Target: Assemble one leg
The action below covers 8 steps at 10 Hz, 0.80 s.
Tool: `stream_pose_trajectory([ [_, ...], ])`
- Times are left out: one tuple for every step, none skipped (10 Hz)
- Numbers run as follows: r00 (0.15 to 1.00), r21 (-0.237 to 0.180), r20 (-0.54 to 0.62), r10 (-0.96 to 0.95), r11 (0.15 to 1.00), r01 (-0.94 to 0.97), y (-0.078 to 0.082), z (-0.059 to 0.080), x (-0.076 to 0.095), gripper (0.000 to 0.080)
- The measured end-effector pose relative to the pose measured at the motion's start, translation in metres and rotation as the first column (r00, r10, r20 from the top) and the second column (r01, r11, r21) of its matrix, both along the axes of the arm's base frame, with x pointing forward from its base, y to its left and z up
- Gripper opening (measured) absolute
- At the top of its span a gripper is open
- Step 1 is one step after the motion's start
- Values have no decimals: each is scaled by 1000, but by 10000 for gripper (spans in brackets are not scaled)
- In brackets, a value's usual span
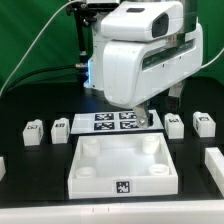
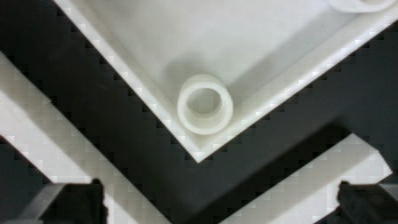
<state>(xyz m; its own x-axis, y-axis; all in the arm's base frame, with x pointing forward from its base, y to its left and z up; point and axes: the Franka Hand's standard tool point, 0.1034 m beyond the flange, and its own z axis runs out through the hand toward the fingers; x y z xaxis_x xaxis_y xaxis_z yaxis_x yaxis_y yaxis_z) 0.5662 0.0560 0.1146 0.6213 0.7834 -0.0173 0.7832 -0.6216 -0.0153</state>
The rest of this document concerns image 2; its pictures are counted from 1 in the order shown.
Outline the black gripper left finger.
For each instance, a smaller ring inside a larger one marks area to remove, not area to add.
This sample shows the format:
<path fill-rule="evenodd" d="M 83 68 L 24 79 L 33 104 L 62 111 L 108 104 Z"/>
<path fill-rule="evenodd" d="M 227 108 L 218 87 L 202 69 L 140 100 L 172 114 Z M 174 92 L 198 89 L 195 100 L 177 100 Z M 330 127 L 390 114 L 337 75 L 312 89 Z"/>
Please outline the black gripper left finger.
<path fill-rule="evenodd" d="M 49 184 L 14 218 L 0 224 L 106 224 L 104 186 L 88 183 Z"/>

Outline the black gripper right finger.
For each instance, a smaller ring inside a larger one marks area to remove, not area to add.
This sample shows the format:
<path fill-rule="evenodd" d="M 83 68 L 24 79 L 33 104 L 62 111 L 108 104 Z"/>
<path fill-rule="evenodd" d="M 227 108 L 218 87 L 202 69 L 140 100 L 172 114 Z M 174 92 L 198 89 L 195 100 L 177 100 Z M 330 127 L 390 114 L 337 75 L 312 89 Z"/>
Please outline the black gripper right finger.
<path fill-rule="evenodd" d="M 398 224 L 398 184 L 339 184 L 337 208 L 317 224 Z"/>

